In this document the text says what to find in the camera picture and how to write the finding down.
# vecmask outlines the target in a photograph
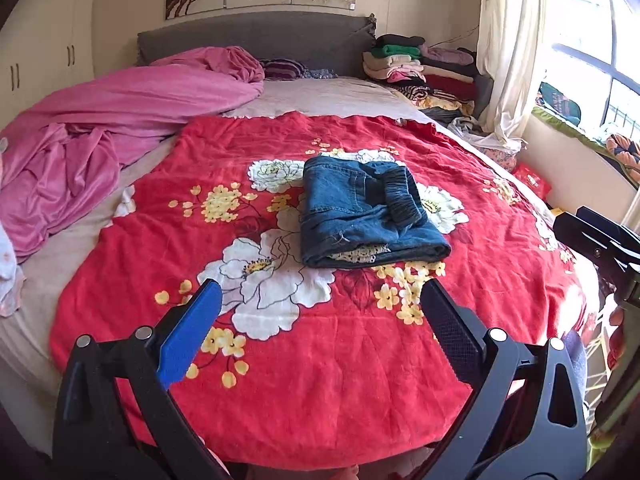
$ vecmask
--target red floral sheet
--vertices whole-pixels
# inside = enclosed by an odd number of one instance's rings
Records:
[[[320,153],[406,164],[451,256],[304,267],[302,167]],[[432,124],[297,112],[201,118],[127,189],[117,216],[60,298],[53,357],[63,369],[81,333],[127,337],[218,280],[224,314],[171,391],[224,460],[330,468],[441,439],[469,390],[417,306],[435,276],[520,341],[543,342],[584,317],[573,255],[514,186]]]

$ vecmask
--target window pane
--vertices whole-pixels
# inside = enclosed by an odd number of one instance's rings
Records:
[[[551,0],[553,43],[611,63],[609,0]]]
[[[629,9],[624,0],[613,0],[613,9],[618,35],[616,68],[640,83],[640,17]]]
[[[609,96],[609,75],[561,52],[552,52],[546,64],[545,81],[578,103],[582,113],[579,126],[597,137]]]
[[[614,81],[605,121],[607,132],[640,140],[640,123],[637,121],[640,121],[640,96],[622,83]]]

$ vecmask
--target green folded garment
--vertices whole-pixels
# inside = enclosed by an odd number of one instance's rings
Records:
[[[420,59],[420,49],[414,46],[385,45],[380,48],[372,48],[370,52],[374,57],[383,58],[396,54],[408,54],[411,59]]]

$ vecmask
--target blue gripper pad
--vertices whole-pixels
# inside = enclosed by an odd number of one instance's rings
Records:
[[[160,347],[158,379],[167,390],[184,378],[198,349],[222,309],[222,290],[205,280],[190,299],[189,308]]]
[[[424,284],[420,307],[458,380],[479,386],[486,356],[482,321],[468,308],[457,306],[438,280]]]

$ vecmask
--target wire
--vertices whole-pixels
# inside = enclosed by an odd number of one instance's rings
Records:
[[[479,28],[480,28],[480,25],[478,25],[477,27],[474,27],[471,30],[469,30],[468,33],[465,34],[464,36],[461,34],[460,36],[458,36],[456,38],[453,38],[452,40],[441,41],[440,43],[436,43],[436,44],[430,45],[429,48],[433,48],[434,46],[438,46],[438,45],[441,45],[443,43],[453,43],[454,41],[464,40],[465,38],[468,38],[469,36],[471,36]]]

